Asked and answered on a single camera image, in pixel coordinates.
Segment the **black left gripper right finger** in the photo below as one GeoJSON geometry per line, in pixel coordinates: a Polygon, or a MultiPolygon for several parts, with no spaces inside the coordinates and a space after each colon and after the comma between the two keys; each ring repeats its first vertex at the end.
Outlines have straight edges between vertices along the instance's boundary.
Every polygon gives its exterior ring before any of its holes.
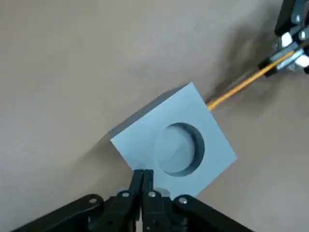
{"type": "Polygon", "coordinates": [[[154,172],[143,173],[143,229],[147,232],[250,232],[232,218],[184,194],[171,199],[153,188],[154,172]]]}

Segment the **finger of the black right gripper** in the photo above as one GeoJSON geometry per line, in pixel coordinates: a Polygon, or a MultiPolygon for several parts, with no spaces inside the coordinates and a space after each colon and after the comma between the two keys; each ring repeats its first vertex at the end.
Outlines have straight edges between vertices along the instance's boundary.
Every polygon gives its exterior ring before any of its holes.
{"type": "MultiPolygon", "coordinates": [[[[271,56],[265,59],[265,64],[268,65],[277,59],[283,57],[288,52],[290,52],[292,48],[282,48],[281,50],[275,52],[271,56]]],[[[289,58],[283,60],[277,66],[272,68],[270,71],[265,73],[266,77],[270,77],[280,71],[289,70],[289,71],[299,71],[301,69],[307,68],[309,66],[309,56],[305,52],[305,49],[299,49],[295,51],[295,53],[289,58]]]]}
{"type": "MultiPolygon", "coordinates": [[[[282,48],[297,51],[305,49],[309,55],[309,11],[305,9],[307,0],[284,0],[274,29],[277,37],[275,52],[282,48]]],[[[265,60],[259,69],[265,68],[265,60]]]]}

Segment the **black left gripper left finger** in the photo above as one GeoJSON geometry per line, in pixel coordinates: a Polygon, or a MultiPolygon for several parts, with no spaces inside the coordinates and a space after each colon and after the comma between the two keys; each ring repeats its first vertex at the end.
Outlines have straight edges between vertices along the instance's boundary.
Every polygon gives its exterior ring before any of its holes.
{"type": "Polygon", "coordinates": [[[144,170],[135,170],[128,189],[103,199],[85,195],[39,217],[15,232],[122,232],[135,230],[135,210],[144,170]]]}

